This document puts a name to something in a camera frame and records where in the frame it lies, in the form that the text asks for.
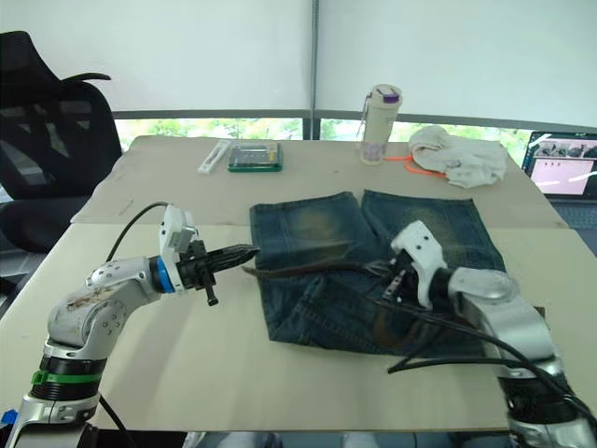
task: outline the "chair backrest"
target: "chair backrest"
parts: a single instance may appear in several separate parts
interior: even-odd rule
[[[107,101],[91,84],[60,81],[27,33],[0,44],[0,183],[13,199],[90,195],[121,155]]]

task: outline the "blue ring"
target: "blue ring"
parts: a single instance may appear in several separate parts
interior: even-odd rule
[[[170,276],[168,275],[168,271],[166,271],[166,265],[161,257],[158,257],[158,276],[160,277],[161,287],[164,288],[164,292],[174,292]]]

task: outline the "beige table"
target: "beige table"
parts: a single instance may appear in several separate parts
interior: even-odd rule
[[[212,143],[160,137],[137,140],[98,187],[77,220],[90,223],[71,226],[0,321],[0,410],[17,407],[29,388],[50,308],[101,264],[122,228],[120,223],[147,202],[166,199],[190,208],[208,248],[216,248],[250,241],[248,227],[242,224],[253,202],[343,189],[358,193],[364,188],[473,197],[509,272],[520,280],[522,293],[547,308],[572,385],[590,406],[597,407],[592,380],[597,368],[592,278],[597,261],[516,167],[508,167],[502,184],[466,191],[440,179],[411,175],[398,165],[369,168],[353,163],[350,144],[292,142],[285,143],[286,167],[281,175],[232,175],[222,165],[215,175],[199,177],[198,161]],[[190,166],[195,147],[198,161]],[[337,168],[303,159],[303,149],[313,157],[331,151],[333,158],[324,159],[336,161]],[[345,169],[347,177],[340,175]],[[333,176],[335,170],[339,180]],[[279,183],[272,184],[273,178]],[[147,182],[151,179],[160,188]],[[118,198],[120,205],[116,199],[110,203],[110,197]],[[159,213],[153,219],[157,222]],[[118,224],[105,224],[110,221]],[[228,221],[241,225],[224,225]],[[157,230],[156,225],[135,226],[118,256],[154,255]],[[273,343],[267,337],[254,279],[235,269],[219,274],[217,280],[221,303],[216,308],[207,307],[198,292],[164,297],[138,310],[124,329],[106,367],[102,391],[131,428],[505,426],[505,407],[489,368],[446,366],[388,376],[384,369],[395,361],[392,357]],[[111,426],[103,412],[94,419],[100,427]]]
[[[366,166],[358,159],[354,143],[284,141],[285,167],[281,173],[229,173],[222,161],[213,174],[199,175],[197,167],[216,141],[137,138],[74,222],[123,224],[148,203],[165,200],[190,210],[201,224],[248,225],[248,209],[255,203],[293,201],[340,191],[352,191],[360,199],[364,189],[374,189],[406,196],[472,197],[487,227],[568,227],[511,159],[503,182],[461,189],[443,179],[408,173],[398,162]],[[392,144],[390,152],[406,154],[406,145]],[[159,220],[160,212],[156,212],[144,222]]]

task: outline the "laptop screen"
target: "laptop screen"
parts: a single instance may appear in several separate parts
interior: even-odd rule
[[[597,134],[532,133],[522,170],[550,198],[597,199]]]

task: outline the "window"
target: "window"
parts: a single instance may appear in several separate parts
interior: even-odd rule
[[[357,140],[360,121],[356,119],[322,119],[322,140]],[[408,142],[411,135],[421,128],[429,126],[423,123],[395,122],[390,134],[391,142]],[[522,165],[526,145],[531,136],[531,131],[522,129],[487,128],[483,126],[462,126],[452,124],[441,125],[451,135],[468,138],[481,138],[483,140],[497,140],[507,149],[510,157],[519,166]]]
[[[117,119],[122,150],[139,135],[300,140],[301,119]]]

